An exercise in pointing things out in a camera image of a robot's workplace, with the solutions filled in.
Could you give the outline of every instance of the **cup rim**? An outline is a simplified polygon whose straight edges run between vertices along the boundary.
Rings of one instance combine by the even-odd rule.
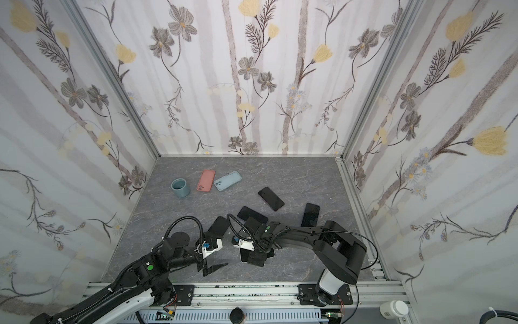
[[[182,188],[179,188],[179,189],[175,189],[175,188],[173,187],[173,185],[175,184],[175,182],[180,181],[180,180],[182,180],[182,181],[183,181],[183,187],[182,187]],[[178,178],[178,179],[175,179],[175,180],[173,180],[173,181],[171,182],[171,189],[173,189],[173,190],[175,190],[175,191],[177,191],[177,190],[182,190],[183,188],[185,188],[185,186],[187,186],[187,181],[185,181],[185,179],[184,179],[184,178]]]

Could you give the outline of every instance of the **wall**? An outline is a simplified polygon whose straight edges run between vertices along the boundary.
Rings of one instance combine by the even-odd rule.
[[[347,164],[420,323],[516,311],[518,4],[426,1]]]
[[[78,0],[162,154],[341,153],[406,5],[168,2]]]
[[[59,2],[0,8],[0,321],[27,323],[100,280],[154,159]]]

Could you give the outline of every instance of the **teal cup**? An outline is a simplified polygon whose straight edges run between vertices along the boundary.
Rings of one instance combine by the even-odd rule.
[[[178,198],[183,198],[191,192],[189,186],[187,185],[187,181],[182,178],[173,181],[171,183],[171,189],[175,195],[178,196]]]

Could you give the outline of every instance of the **gray marble tabletop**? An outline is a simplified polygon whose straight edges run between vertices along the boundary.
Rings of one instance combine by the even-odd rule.
[[[210,192],[200,192],[196,185],[204,169],[215,170],[216,179],[236,170],[242,181],[221,192],[214,186]],[[187,197],[173,194],[170,185],[176,178],[187,180],[191,188]],[[285,202],[276,212],[257,194],[267,186]],[[103,282],[113,281],[123,267],[148,253],[181,216],[197,217],[207,230],[217,216],[236,216],[243,206],[248,206],[272,221],[300,226],[306,203],[320,206],[318,225],[332,219],[349,231],[358,231],[334,158],[159,158]],[[191,242],[199,237],[194,221],[179,223],[175,231],[186,232]],[[264,267],[241,263],[239,249],[230,244],[231,238],[228,230],[223,249],[207,258],[209,266],[228,263],[227,266],[203,277],[196,265],[190,265],[171,273],[171,281],[316,281],[324,269],[313,252],[294,248],[276,250],[275,257],[267,259]],[[362,271],[359,280],[372,280],[371,271]]]

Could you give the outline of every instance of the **white bottle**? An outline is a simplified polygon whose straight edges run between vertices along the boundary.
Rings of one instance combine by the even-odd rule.
[[[408,306],[401,300],[393,300],[381,304],[380,312],[386,319],[395,319],[408,314]]]

